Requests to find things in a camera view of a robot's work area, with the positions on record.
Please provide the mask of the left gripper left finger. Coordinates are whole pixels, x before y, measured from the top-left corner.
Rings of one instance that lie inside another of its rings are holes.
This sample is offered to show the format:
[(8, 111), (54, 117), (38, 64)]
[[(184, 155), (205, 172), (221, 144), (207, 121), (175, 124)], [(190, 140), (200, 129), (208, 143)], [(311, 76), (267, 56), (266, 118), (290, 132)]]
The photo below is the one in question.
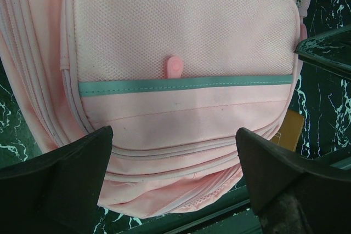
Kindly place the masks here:
[(1, 233), (92, 233), (112, 149), (102, 127), (1, 169)]

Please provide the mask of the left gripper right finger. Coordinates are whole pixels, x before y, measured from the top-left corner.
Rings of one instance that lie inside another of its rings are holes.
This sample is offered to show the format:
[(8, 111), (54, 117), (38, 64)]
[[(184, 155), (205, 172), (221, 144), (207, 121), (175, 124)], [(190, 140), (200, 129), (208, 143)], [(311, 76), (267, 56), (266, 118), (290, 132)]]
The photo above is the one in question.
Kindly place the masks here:
[(251, 208), (263, 233), (350, 233), (350, 170), (236, 133)]

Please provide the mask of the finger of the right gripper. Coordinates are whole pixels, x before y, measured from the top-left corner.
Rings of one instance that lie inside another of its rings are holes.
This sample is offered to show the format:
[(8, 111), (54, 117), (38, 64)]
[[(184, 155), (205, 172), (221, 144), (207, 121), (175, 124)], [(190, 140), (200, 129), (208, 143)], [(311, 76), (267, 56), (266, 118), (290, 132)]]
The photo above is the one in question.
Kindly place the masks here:
[(341, 78), (349, 78), (350, 25), (300, 41), (295, 53), (307, 64)]

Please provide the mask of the pink student backpack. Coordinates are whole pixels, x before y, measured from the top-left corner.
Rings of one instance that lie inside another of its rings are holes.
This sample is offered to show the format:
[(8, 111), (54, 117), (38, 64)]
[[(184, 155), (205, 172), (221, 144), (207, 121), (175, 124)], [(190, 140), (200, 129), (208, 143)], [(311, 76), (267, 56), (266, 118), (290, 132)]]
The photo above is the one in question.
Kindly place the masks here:
[(1, 0), (1, 60), (42, 152), (110, 126), (99, 205), (194, 212), (243, 176), (235, 135), (271, 139), (310, 0)]

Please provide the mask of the brown leather wallet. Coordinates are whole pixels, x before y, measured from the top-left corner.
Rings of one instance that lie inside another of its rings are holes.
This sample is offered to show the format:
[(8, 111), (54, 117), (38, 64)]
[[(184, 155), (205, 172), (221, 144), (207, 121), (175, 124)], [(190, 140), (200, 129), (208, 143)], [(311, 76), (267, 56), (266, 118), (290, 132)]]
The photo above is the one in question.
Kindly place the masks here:
[(303, 128), (304, 117), (298, 112), (288, 110), (280, 129), (271, 142), (295, 152)]

